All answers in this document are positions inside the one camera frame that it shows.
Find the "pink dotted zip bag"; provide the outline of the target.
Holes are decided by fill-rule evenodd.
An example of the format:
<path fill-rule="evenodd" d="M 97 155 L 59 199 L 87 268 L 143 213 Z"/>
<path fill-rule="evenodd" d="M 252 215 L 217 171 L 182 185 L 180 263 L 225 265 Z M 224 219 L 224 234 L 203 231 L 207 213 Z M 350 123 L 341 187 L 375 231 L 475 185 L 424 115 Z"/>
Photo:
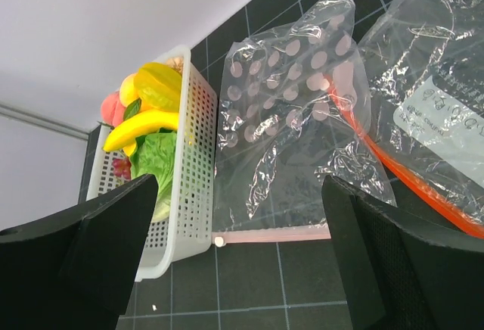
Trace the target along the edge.
<path fill-rule="evenodd" d="M 216 246 L 327 238 L 327 176 L 396 202 L 364 140 L 371 95 L 354 22 L 354 0 L 319 0 L 297 21 L 231 46 L 219 95 Z"/>

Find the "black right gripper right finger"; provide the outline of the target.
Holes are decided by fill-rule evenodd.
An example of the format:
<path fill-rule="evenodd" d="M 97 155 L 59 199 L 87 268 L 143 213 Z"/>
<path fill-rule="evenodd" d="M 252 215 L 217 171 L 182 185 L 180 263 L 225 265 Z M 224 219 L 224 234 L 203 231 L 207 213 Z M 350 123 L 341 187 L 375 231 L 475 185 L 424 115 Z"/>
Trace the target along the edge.
<path fill-rule="evenodd" d="M 481 329 L 483 240 L 327 176 L 321 196 L 355 329 Z"/>

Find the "green lettuce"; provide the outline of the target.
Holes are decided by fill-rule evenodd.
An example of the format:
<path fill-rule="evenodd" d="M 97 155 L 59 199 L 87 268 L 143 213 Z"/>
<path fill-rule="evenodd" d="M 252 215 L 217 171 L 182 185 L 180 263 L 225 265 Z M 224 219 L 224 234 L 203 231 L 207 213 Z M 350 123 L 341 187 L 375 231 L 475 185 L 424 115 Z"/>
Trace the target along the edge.
<path fill-rule="evenodd" d="M 151 174 L 157 180 L 157 200 L 151 219 L 152 223 L 158 223 L 169 217 L 176 140 L 177 132 L 166 130 L 137 137 L 137 148 L 129 158 L 133 179 L 144 174 Z"/>

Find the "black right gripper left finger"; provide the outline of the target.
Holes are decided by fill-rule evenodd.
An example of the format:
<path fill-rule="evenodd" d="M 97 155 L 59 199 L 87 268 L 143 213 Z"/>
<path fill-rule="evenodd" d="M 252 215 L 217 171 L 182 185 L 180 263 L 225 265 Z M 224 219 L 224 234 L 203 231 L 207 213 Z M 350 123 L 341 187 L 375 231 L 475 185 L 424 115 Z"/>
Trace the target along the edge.
<path fill-rule="evenodd" d="M 157 198 L 143 175 L 1 232 L 3 329 L 114 329 L 125 313 Z"/>

